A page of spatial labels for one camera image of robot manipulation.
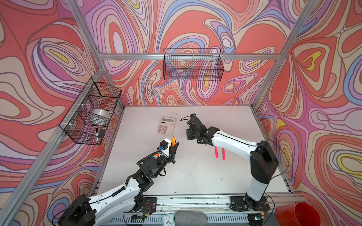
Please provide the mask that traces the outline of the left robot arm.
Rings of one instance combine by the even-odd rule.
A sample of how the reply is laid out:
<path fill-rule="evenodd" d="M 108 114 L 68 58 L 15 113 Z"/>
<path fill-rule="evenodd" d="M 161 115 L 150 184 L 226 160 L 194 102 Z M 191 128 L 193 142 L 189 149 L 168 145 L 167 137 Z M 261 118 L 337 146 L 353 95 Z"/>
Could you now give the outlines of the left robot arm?
<path fill-rule="evenodd" d="M 153 179 L 166 175 L 166 165 L 175 163 L 179 142 L 164 139 L 157 151 L 136 164 L 139 169 L 126 181 L 100 195 L 77 197 L 70 206 L 57 214 L 55 226 L 100 226 L 119 214 L 132 213 L 133 219 L 145 219 L 156 210 L 156 198 L 144 193 L 154 184 Z"/>

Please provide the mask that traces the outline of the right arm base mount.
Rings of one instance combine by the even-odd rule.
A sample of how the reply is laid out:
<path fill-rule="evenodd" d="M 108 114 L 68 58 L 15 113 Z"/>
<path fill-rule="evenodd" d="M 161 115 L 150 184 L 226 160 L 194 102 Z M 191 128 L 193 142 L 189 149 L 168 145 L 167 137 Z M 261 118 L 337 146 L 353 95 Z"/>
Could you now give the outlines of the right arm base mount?
<path fill-rule="evenodd" d="M 268 212 L 270 210 L 270 206 L 266 196 L 262 196 L 260 201 L 255 201 L 248 196 L 231 196 L 230 202 L 230 209 L 236 212 Z"/>

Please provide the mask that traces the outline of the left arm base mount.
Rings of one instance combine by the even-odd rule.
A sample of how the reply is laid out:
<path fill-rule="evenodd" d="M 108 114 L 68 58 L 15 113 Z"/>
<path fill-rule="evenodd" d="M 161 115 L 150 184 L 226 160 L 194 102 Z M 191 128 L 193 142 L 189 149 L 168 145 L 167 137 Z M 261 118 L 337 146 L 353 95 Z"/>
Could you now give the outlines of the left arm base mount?
<path fill-rule="evenodd" d="M 135 206 L 128 213 L 153 213 L 156 210 L 157 198 L 137 196 L 134 198 Z"/>

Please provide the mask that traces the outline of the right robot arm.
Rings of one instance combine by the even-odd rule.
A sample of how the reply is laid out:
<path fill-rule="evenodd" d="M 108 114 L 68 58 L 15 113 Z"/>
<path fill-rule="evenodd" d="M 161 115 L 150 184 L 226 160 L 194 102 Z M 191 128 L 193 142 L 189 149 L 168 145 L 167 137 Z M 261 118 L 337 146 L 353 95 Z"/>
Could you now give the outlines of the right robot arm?
<path fill-rule="evenodd" d="M 187 139 L 196 140 L 199 144 L 223 148 L 250 162 L 253 177 L 245 195 L 245 201 L 260 202 L 272 176 L 279 166 L 279 160 L 270 144 L 246 141 L 229 135 L 216 127 L 207 128 L 196 114 L 191 114 L 187 121 Z"/>

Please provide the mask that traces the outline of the pink marker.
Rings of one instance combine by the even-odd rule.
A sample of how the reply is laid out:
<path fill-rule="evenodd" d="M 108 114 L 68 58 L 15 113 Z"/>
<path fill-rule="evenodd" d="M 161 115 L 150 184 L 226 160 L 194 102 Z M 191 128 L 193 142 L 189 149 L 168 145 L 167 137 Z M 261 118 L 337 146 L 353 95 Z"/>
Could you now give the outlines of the pink marker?
<path fill-rule="evenodd" d="M 218 153 L 218 148 L 215 147 L 215 155 L 216 155 L 216 159 L 219 159 L 219 153 Z"/>
<path fill-rule="evenodd" d="M 222 148 L 222 159 L 223 161 L 226 161 L 226 153 L 224 148 Z"/>

